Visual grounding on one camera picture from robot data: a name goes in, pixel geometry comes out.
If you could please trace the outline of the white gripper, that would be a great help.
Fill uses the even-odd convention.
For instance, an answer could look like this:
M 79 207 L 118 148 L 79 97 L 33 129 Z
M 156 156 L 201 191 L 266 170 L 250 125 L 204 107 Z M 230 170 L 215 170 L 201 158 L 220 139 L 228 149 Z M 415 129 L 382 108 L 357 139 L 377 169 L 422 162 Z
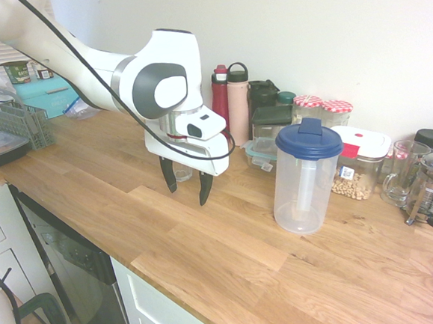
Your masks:
M 147 131 L 144 132 L 145 146 L 147 150 L 159 157 L 159 164 L 171 193 L 177 190 L 176 176 L 173 172 L 173 162 L 178 162 L 200 171 L 200 194 L 199 202 L 203 206 L 206 204 L 213 184 L 213 176 L 224 173 L 229 166 L 229 156 L 216 159 L 216 156 L 224 156 L 228 153 L 228 142 L 222 134 L 217 134 L 214 138 L 202 141 L 200 139 L 188 137 L 185 141 L 173 143 L 166 135 L 160 138 L 185 154 L 175 152 L 155 140 Z

